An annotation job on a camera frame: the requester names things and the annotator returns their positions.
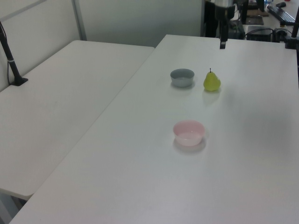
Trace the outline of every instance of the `black pole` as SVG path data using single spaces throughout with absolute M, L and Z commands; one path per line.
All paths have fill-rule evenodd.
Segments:
M 7 61 L 11 67 L 11 70 L 13 71 L 13 74 L 14 74 L 14 82 L 12 82 L 11 85 L 20 86 L 23 83 L 25 83 L 26 81 L 28 81 L 28 79 L 22 78 L 20 76 L 17 66 L 14 62 L 13 55 L 11 54 L 11 51 L 9 49 L 7 38 L 6 38 L 6 35 L 4 34 L 4 30 L 3 30 L 1 22 L 0 22 L 0 26 L 1 26 L 0 27 L 0 41 L 1 41 L 2 47 L 4 49 L 5 55 L 7 57 Z
M 293 27 L 291 38 L 287 39 L 287 41 L 285 43 L 285 48 L 296 49 L 296 45 L 298 44 L 297 43 L 298 28 L 299 28 L 299 7 L 297 10 L 297 15 L 296 15 L 295 24 Z

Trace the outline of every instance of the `computer mouse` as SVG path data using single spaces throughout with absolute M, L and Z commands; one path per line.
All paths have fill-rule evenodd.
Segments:
M 278 8 L 282 8 L 282 7 L 285 7 L 285 6 L 286 6 L 285 2 L 280 2 L 280 3 L 276 4 L 276 7 L 278 7 Z

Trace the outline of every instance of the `pink bowl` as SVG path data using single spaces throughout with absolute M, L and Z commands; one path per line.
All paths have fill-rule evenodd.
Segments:
M 173 133 L 176 141 L 183 146 L 195 146 L 205 135 L 205 127 L 195 120 L 182 120 L 175 124 Z

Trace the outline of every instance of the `gray bowl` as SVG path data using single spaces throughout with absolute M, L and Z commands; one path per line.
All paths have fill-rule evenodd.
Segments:
M 172 84 L 177 87 L 187 87 L 192 84 L 194 72 L 189 69 L 176 69 L 170 73 Z

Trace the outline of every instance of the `bowl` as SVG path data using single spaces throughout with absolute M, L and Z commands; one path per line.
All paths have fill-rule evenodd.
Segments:
M 189 69 L 176 69 L 170 73 L 172 84 L 177 87 L 187 87 L 192 84 L 194 72 Z
M 175 124 L 173 133 L 180 145 L 195 146 L 205 135 L 205 127 L 195 120 L 182 120 Z

